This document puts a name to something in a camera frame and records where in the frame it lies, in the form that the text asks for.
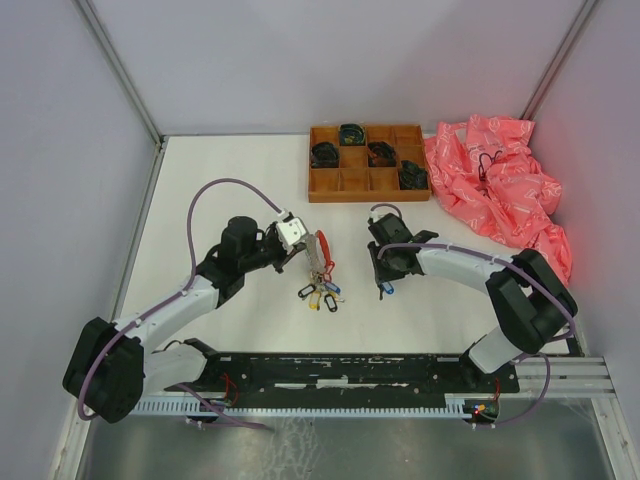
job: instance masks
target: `black cable bundle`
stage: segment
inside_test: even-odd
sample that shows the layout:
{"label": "black cable bundle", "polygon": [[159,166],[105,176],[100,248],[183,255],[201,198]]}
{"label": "black cable bundle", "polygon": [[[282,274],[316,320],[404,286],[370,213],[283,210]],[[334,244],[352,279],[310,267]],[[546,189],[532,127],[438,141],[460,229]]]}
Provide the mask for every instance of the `black cable bundle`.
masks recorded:
{"label": "black cable bundle", "polygon": [[348,147],[363,146],[364,128],[356,123],[340,125],[340,145]]}
{"label": "black cable bundle", "polygon": [[338,168],[340,152],[331,142],[320,142],[311,148],[311,168]]}
{"label": "black cable bundle", "polygon": [[370,167],[395,167],[396,151],[386,142],[371,142],[369,148]]}
{"label": "black cable bundle", "polygon": [[427,171],[409,160],[402,161],[402,170],[398,172],[400,190],[426,190]]}

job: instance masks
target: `table surface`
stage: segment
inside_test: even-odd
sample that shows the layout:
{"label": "table surface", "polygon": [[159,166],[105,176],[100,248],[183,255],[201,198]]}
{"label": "table surface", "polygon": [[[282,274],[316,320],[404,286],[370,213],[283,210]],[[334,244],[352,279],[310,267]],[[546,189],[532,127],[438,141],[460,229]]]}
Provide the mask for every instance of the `table surface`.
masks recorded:
{"label": "table surface", "polygon": [[[366,223],[371,205],[308,203],[308,146],[307,135],[171,137],[122,314],[180,287],[189,273],[186,215],[191,199],[212,179],[236,177],[301,217],[311,231],[326,234],[336,262],[333,278],[346,302],[332,314],[326,308],[312,311],[300,301],[297,292],[308,284],[308,265],[299,255],[281,275],[272,268],[248,274],[235,298],[175,338],[197,337],[218,351],[460,353],[497,325],[488,297],[437,277],[395,282],[396,293],[380,302],[366,248],[372,240]],[[435,198],[398,206],[413,232],[433,230],[487,252],[515,252],[473,233]],[[213,187],[200,198],[193,222],[198,261],[237,215],[256,219],[261,228],[275,220],[273,210],[238,185]],[[568,349],[557,342],[545,351]]]}

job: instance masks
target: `wall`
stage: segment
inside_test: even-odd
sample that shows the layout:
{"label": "wall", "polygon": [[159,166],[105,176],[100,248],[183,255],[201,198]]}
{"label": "wall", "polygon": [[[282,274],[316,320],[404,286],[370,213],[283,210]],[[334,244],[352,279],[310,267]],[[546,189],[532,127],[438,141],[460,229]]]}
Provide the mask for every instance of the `wall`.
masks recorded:
{"label": "wall", "polygon": [[165,134],[519,116],[581,0],[94,0]]}
{"label": "wall", "polygon": [[45,478],[80,328],[108,316],[154,147],[68,0],[0,6],[0,478]]}
{"label": "wall", "polygon": [[533,148],[565,185],[558,219],[592,354],[604,355],[640,446],[640,3],[602,2],[543,105]]}

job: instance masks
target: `wooden organizer box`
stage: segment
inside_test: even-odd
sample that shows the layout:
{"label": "wooden organizer box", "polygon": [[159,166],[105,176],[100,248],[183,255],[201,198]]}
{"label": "wooden organizer box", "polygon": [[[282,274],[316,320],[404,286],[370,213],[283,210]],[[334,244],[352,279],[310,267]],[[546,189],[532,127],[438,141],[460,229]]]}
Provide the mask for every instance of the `wooden organizer box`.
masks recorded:
{"label": "wooden organizer box", "polygon": [[[429,200],[431,179],[425,190],[400,190],[402,160],[425,167],[420,125],[363,125],[364,146],[342,146],[339,126],[311,127],[309,145],[309,202],[419,202]],[[340,153],[338,168],[311,168],[311,148],[330,142]],[[369,167],[367,144],[386,142],[396,151],[395,167]]]}

